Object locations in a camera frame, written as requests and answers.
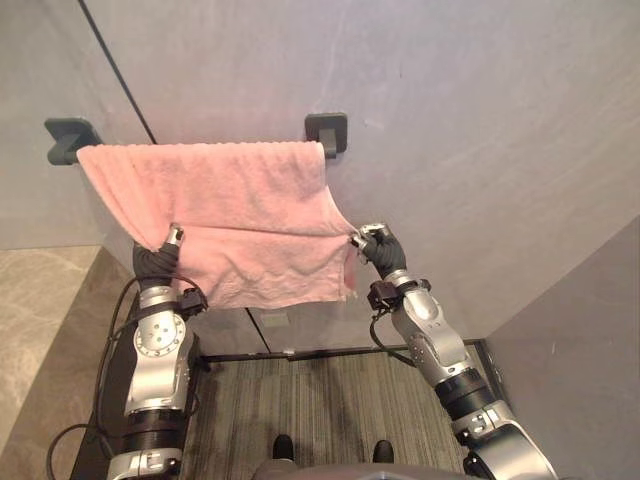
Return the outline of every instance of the silver robot arm segment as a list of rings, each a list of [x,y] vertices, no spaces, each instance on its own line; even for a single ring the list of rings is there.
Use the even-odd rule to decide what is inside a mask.
[[[435,389],[456,438],[470,449],[465,472],[495,480],[556,480],[553,467],[509,406],[489,390],[428,282],[407,273],[404,252],[389,228],[365,225],[352,243],[383,279],[371,286],[372,307],[391,307],[393,325],[414,365]]]
[[[136,276],[173,274],[183,234],[172,225],[158,252],[136,245]],[[178,292],[170,278],[139,283],[136,366],[123,412],[128,426],[122,451],[109,464],[108,480],[177,478],[182,461],[196,339],[176,312]]]

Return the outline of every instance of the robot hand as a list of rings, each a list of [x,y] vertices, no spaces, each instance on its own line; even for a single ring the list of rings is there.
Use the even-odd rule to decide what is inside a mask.
[[[373,263],[383,280],[393,272],[407,269],[402,245],[384,223],[364,225],[351,237],[351,243]]]
[[[183,238],[184,230],[179,225],[171,224],[169,235],[157,252],[152,252],[136,242],[133,246],[133,272],[135,275],[142,277],[175,273]],[[171,285],[170,278],[152,278],[140,281],[141,290],[168,285]]]

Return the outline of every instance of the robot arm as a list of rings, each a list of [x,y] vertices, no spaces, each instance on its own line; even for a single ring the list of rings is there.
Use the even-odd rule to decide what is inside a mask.
[[[362,227],[352,243],[383,281],[371,285],[373,308],[389,308],[411,358],[434,388],[452,420],[458,441],[469,448],[465,472],[495,480],[555,480],[549,461],[509,406],[496,400],[446,322],[430,285],[407,273],[402,246],[384,224]]]
[[[145,277],[139,281],[138,325],[132,345],[136,366],[123,412],[127,418],[123,446],[111,459],[107,480],[170,479],[179,474],[198,351],[197,337],[187,328],[187,310],[182,307],[195,292],[187,290],[179,299],[171,278],[148,277],[175,272],[182,239],[182,229],[172,225],[159,251],[134,247],[134,272]],[[192,308],[188,314],[197,311]]]

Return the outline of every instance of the shoe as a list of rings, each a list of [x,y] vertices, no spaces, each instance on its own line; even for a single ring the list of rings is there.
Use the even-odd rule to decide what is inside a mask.
[[[380,440],[373,449],[373,463],[393,463],[393,445],[387,440]]]
[[[273,442],[273,459],[287,458],[293,462],[293,440],[289,435],[278,435]]]

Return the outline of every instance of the wire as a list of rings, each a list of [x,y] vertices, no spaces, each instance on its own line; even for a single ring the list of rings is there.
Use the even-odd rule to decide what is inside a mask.
[[[109,442],[107,441],[105,436],[102,433],[100,433],[100,431],[98,430],[98,427],[96,427],[95,425],[91,425],[89,423],[76,423],[75,425],[71,425],[65,428],[64,430],[62,430],[60,433],[58,433],[49,444],[49,449],[47,450],[47,478],[49,480],[56,480],[56,477],[53,474],[53,451],[58,445],[58,442],[60,442],[62,437],[64,437],[67,433],[72,432],[73,430],[78,430],[80,428],[84,428],[86,430],[96,430],[98,437],[102,442],[102,445],[104,445],[109,450],[110,454],[113,456],[113,451],[111,450],[111,446],[109,445]]]
[[[92,402],[92,408],[93,408],[93,412],[94,412],[94,423],[77,423],[75,425],[71,425],[70,427],[65,428],[64,430],[62,430],[60,433],[58,433],[54,439],[51,441],[51,444],[49,445],[49,449],[47,451],[47,460],[46,460],[46,469],[47,469],[47,478],[49,480],[56,480],[56,477],[53,473],[53,465],[52,465],[52,459],[53,459],[53,452],[58,444],[58,442],[60,442],[60,440],[62,439],[62,437],[64,437],[67,433],[73,431],[73,430],[77,430],[79,428],[85,428],[85,429],[90,429],[90,430],[96,430],[98,438],[100,439],[100,445],[101,445],[101,449],[104,453],[104,450],[107,450],[107,455],[109,457],[109,459],[113,458],[113,450],[111,449],[111,445],[109,445],[108,442],[108,438],[115,438],[113,435],[109,435],[109,433],[107,432],[107,430],[102,426],[102,419],[101,419],[101,414],[102,414],[102,382],[103,382],[103,378],[105,376],[105,371],[108,370],[109,364],[111,363],[111,356],[112,356],[112,352],[113,352],[113,348],[115,346],[115,344],[117,343],[117,340],[120,338],[122,332],[129,327],[130,325],[137,323],[137,319],[134,317],[131,320],[126,321],[123,325],[121,325],[117,330],[115,329],[116,326],[116,322],[118,321],[118,315],[120,313],[120,308],[122,307],[122,303],[124,302],[124,298],[126,297],[127,293],[129,292],[129,289],[131,288],[131,286],[136,283],[136,282],[140,282],[141,280],[151,280],[151,279],[158,279],[158,278],[164,278],[164,279],[175,279],[175,280],[182,280],[183,282],[188,283],[189,285],[191,285],[192,287],[194,287],[197,291],[198,294],[200,295],[200,298],[203,301],[203,304],[205,306],[205,308],[208,306],[207,305],[207,297],[204,294],[204,292],[202,291],[202,289],[198,286],[197,283],[195,283],[193,280],[191,280],[190,278],[187,278],[185,276],[182,275],[178,275],[178,274],[173,274],[173,273],[163,273],[163,274],[155,274],[155,275],[141,275],[141,276],[136,276],[133,277],[131,280],[129,280],[125,286],[122,288],[122,291],[120,292],[120,295],[118,296],[118,300],[116,301],[116,305],[113,309],[113,314],[111,315],[111,322],[109,323],[109,332],[107,335],[107,339],[105,341],[105,345],[104,348],[102,350],[102,355],[100,356],[100,361],[98,363],[98,373],[96,375],[96,383],[94,385],[94,389],[93,389],[93,402]]]
[[[371,335],[371,340],[373,340],[373,343],[375,343],[380,348],[380,350],[385,352],[387,355],[400,360],[405,365],[409,365],[410,367],[415,368],[416,365],[413,363],[413,360],[405,355],[391,350],[384,343],[382,343],[378,338],[378,335],[376,335],[376,322],[390,312],[390,308],[383,308],[378,310],[378,312],[373,317],[371,317],[371,325],[369,325],[369,335]]]

